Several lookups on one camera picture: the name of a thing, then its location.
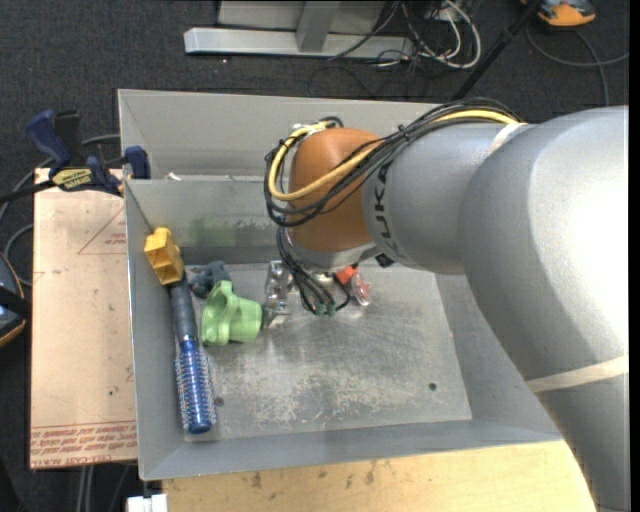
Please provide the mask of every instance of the wooden board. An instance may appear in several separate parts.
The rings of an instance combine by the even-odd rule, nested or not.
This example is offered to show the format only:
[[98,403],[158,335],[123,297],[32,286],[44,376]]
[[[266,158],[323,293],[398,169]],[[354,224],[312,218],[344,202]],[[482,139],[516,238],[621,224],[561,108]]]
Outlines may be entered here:
[[166,480],[171,512],[593,512],[564,441]]
[[36,194],[33,247],[29,465],[135,460],[122,198]]

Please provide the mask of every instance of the green plastic object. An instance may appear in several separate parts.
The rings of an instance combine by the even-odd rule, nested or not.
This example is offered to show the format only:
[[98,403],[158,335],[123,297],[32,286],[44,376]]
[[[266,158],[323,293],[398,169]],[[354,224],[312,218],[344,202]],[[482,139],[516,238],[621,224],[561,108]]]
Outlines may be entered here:
[[200,321],[204,345],[226,345],[229,341],[255,341],[262,325],[262,306],[233,293],[231,281],[218,281],[213,287]]

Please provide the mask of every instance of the gray bin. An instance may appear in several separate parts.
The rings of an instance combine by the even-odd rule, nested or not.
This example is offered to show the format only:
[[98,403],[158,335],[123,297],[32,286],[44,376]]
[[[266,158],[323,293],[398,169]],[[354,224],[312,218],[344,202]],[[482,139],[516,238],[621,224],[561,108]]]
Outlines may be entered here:
[[224,400],[217,439],[186,442],[169,297],[146,236],[169,227],[187,265],[222,259],[236,293],[262,302],[277,259],[262,196],[267,151],[298,122],[338,115],[386,135],[433,105],[124,90],[119,106],[123,147],[141,145],[152,163],[152,179],[125,190],[142,479],[561,438],[464,277],[366,264],[367,308],[315,318],[292,296],[288,323],[252,344],[207,349]]

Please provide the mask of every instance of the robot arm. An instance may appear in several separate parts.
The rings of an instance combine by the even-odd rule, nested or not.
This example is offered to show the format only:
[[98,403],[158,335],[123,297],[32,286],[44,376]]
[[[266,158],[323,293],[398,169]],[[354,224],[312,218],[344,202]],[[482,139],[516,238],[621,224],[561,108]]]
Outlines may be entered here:
[[[281,252],[311,280],[380,253],[464,273],[596,503],[630,510],[628,108],[532,126],[459,102],[383,139],[332,123],[271,155]],[[295,143],[284,192],[276,177]]]

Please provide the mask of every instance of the wire bundle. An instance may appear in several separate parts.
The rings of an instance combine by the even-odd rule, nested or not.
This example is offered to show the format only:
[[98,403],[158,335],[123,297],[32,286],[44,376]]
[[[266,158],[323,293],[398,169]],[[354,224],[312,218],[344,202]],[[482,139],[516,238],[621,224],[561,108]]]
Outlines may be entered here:
[[303,307],[315,316],[327,315],[332,317],[337,311],[344,309],[351,301],[351,296],[340,281],[334,281],[345,293],[346,298],[341,304],[337,304],[333,294],[308,270],[306,270],[287,250],[285,237],[287,236],[284,227],[280,226],[276,234],[276,243],[280,252],[282,264],[287,267],[291,276],[300,290],[300,299]]
[[[366,91],[369,97],[377,98],[381,95],[383,89],[397,76],[398,71],[404,68],[406,80],[405,96],[409,97],[412,95],[413,82],[418,70],[425,77],[422,94],[424,94],[424,88],[427,85],[426,79],[435,76],[428,69],[428,63],[434,62],[452,71],[470,69],[478,64],[483,48],[480,34],[472,20],[473,13],[465,12],[456,2],[451,0],[437,2],[437,6],[430,11],[426,10],[420,13],[416,12],[416,5],[424,10],[422,2],[391,2],[387,11],[388,14],[381,17],[377,28],[364,36],[351,48],[329,57],[327,62],[330,64],[318,67],[310,75],[307,81],[309,94],[313,97],[317,96],[314,90],[314,83],[319,74],[335,71],[351,77]],[[456,15],[456,20],[452,18],[452,12]],[[368,80],[362,77],[360,73],[354,72],[350,67],[341,66],[337,62],[353,54],[373,36],[380,34],[395,18],[400,18],[403,23],[402,32],[405,38],[403,47],[401,49],[385,50],[375,59],[362,62],[362,64],[378,70],[393,68],[384,81],[378,87],[372,89]],[[444,35],[445,28],[448,34],[453,35],[454,40],[451,46],[441,48],[440,37]]]
[[[318,130],[342,126],[342,122],[335,118],[327,118],[312,125],[297,128],[266,156],[264,196],[267,212],[279,226],[278,250],[283,264],[289,269],[300,289],[301,299],[306,309],[314,314],[325,314],[325,312],[329,314],[346,306],[346,302],[336,307],[333,296],[290,254],[288,247],[292,244],[290,241],[289,244],[285,243],[286,228],[300,226],[318,215],[327,214],[338,208],[362,187],[377,169],[395,158],[413,141],[435,130],[469,122],[512,124],[522,123],[523,120],[495,100],[477,98],[447,103],[430,110],[406,127],[398,127],[398,131],[391,135],[362,144],[326,175],[295,192],[283,190],[285,158],[289,151],[310,134]],[[335,183],[328,192],[319,199],[302,206],[293,204],[294,201],[308,196],[334,180]],[[335,200],[340,194],[343,196],[327,208],[329,201]],[[315,297],[316,305],[308,300],[307,294]]]

